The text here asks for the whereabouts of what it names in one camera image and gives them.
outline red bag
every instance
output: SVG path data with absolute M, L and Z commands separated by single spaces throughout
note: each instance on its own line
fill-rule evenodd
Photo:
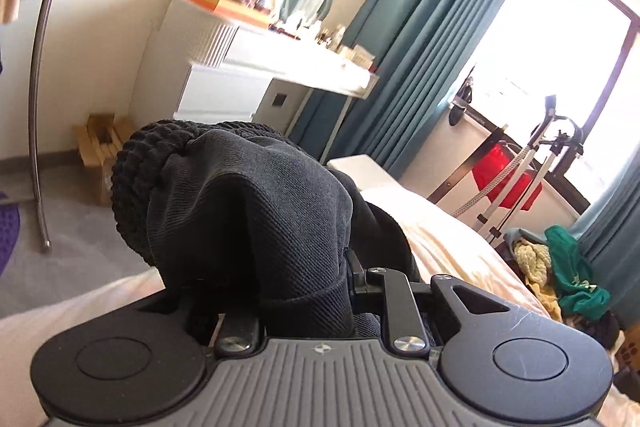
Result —
M 501 171 L 504 169 L 509 162 L 511 161 L 511 157 L 506 153 L 505 149 L 502 145 L 496 144 L 493 148 L 482 158 L 472 169 L 474 179 L 476 180 L 476 185 L 478 186 L 478 190 L 482 190 L 485 188 L 491 180 L 493 180 Z M 493 203 L 502 189 L 509 182 L 511 177 L 513 176 L 515 169 L 509 173 L 509 175 L 503 179 L 497 187 L 494 188 L 491 192 L 487 194 L 489 200 Z M 513 185 L 513 188 L 507 194 L 507 197 L 502 200 L 500 206 L 502 208 L 512 208 L 513 205 L 516 204 L 518 198 L 523 194 L 531 180 L 535 177 L 536 172 L 529 168 L 523 172 L 520 179 Z M 530 195 L 529 199 L 523 206 L 523 210 L 529 210 L 531 205 L 538 195 L 542 192 L 542 183 L 536 187 L 533 191 L 532 195 Z

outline window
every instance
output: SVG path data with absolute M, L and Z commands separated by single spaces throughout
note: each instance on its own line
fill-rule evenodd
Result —
M 579 212 L 640 140 L 639 28 L 619 0 L 507 0 L 472 58 L 469 114 L 488 128 L 508 124 L 510 140 L 524 146 L 550 94 L 557 114 L 582 127 L 584 155 L 557 158 L 546 177 Z M 541 147 L 536 160 L 547 154 Z

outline triangular cutout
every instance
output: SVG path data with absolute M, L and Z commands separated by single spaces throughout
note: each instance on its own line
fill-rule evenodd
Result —
M 500 302 L 496 302 L 489 297 L 480 295 L 465 286 L 454 286 L 453 291 L 460 298 L 469 313 L 473 313 L 474 315 L 509 311 L 507 306 L 504 304 L 500 304 Z

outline baseboard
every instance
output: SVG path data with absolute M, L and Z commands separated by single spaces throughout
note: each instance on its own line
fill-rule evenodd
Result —
M 48 152 L 38 155 L 38 166 L 40 169 L 52 169 L 65 165 L 82 165 L 77 150 Z M 19 172 L 28 172 L 29 170 L 30 162 L 28 156 L 17 156 L 15 158 L 0 160 L 0 174 L 17 174 Z

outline curtain fold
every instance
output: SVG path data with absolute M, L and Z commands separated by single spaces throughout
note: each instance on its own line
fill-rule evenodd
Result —
M 593 267 L 595 283 L 611 293 L 610 307 L 621 323 L 640 321 L 640 145 L 570 232 Z
M 504 0 L 367 0 L 344 43 L 376 56 L 378 85 L 353 103 L 329 158 L 368 154 L 399 177 Z M 344 97 L 316 91 L 291 138 L 318 157 Z

